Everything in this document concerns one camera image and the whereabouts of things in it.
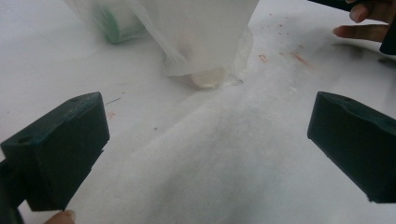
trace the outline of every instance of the white plastic bag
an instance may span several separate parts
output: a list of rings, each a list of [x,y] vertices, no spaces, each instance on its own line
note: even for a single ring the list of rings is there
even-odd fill
[[[239,81],[259,0],[125,0],[165,52],[165,73],[201,89]]]
[[[165,52],[164,72],[203,90],[241,82],[259,0],[64,0],[111,43],[147,29]]]
[[[94,32],[112,44],[146,35],[146,28],[125,0],[64,0]]]

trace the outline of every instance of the green object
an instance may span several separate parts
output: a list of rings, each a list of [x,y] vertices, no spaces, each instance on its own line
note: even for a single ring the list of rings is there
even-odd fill
[[[98,24],[111,44],[118,44],[146,32],[143,23],[125,2],[99,6]]]

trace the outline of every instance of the red mark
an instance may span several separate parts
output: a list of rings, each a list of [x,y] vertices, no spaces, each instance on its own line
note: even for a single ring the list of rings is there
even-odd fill
[[[264,63],[268,63],[268,59],[265,55],[259,55],[259,58],[264,62]]]
[[[114,117],[116,117],[116,114],[109,112],[109,113],[106,113],[106,117],[108,117],[108,119],[113,119]]]
[[[314,66],[311,63],[309,63],[308,61],[306,61],[305,59],[303,59],[299,53],[293,52],[293,53],[291,53],[291,55],[295,59],[297,59],[300,63],[302,63],[308,67],[314,68]]]

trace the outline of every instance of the finger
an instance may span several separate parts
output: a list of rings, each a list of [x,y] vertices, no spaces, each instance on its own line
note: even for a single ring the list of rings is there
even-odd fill
[[[343,38],[365,39],[382,43],[388,28],[387,25],[340,26],[332,32]]]
[[[65,212],[57,213],[44,224],[75,224],[76,213],[67,210]]]
[[[366,19],[390,22],[393,17],[392,12],[391,2],[367,1],[354,6],[352,10],[350,10],[349,17],[357,23]]]

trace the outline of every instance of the fingertip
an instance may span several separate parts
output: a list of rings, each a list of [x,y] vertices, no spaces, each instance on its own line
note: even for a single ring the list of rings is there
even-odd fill
[[[343,29],[342,26],[336,27],[336,28],[332,29],[332,33],[334,35],[341,36],[342,29]]]
[[[45,224],[75,224],[76,213],[72,210],[59,212],[51,217]]]
[[[73,221],[76,221],[76,213],[73,210],[64,211],[65,214],[70,217]]]

